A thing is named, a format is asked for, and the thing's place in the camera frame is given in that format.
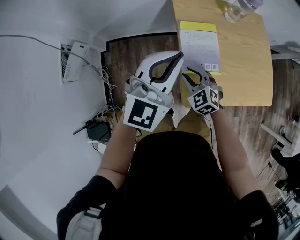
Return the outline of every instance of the purple bottle cap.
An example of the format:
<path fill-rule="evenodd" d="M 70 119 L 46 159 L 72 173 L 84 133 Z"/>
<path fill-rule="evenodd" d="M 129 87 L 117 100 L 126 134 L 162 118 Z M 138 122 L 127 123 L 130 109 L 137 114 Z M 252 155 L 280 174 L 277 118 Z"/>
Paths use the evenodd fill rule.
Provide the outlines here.
<path fill-rule="evenodd" d="M 247 0 L 252 6 L 258 8 L 263 4 L 263 0 Z"/>

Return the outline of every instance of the book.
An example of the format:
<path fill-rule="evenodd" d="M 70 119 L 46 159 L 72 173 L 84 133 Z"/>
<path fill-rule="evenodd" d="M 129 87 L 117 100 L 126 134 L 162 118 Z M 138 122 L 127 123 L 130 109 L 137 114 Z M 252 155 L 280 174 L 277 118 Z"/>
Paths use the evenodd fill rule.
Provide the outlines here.
<path fill-rule="evenodd" d="M 184 54 L 183 72 L 187 66 L 200 65 L 212 75 L 221 75 L 221 58 L 217 29 L 203 22 L 178 22 L 180 50 Z"/>

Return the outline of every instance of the qr code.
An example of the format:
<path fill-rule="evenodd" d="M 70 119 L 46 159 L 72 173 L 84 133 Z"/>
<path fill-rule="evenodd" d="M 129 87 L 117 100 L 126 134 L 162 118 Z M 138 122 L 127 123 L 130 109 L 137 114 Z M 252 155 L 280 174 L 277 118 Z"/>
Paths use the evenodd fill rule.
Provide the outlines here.
<path fill-rule="evenodd" d="M 205 64 L 205 70 L 206 71 L 211 71 L 211 64 L 210 63 Z"/>
<path fill-rule="evenodd" d="M 219 65 L 218 64 L 212 64 L 212 71 L 218 72 L 219 71 Z"/>

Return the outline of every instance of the black t-shirt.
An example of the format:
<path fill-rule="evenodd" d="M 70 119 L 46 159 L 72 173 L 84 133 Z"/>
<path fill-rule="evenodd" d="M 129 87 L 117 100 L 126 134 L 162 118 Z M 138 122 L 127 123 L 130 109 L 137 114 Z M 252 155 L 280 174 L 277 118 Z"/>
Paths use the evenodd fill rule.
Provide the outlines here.
<path fill-rule="evenodd" d="M 278 237 L 277 216 L 264 193 L 254 191 L 238 200 L 209 144 L 191 133 L 163 132 L 142 139 L 118 190 L 94 176 L 58 213 L 59 239 L 65 239 L 75 214 L 103 203 L 101 240 L 244 239 L 249 231 L 258 240 Z"/>

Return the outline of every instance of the water bottle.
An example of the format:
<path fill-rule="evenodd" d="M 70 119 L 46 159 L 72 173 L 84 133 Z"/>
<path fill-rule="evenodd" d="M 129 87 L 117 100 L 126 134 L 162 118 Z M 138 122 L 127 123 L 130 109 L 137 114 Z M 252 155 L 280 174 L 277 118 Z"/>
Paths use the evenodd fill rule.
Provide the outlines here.
<path fill-rule="evenodd" d="M 225 12 L 225 18 L 231 23 L 236 23 L 249 13 L 257 10 L 263 0 L 236 0 Z"/>

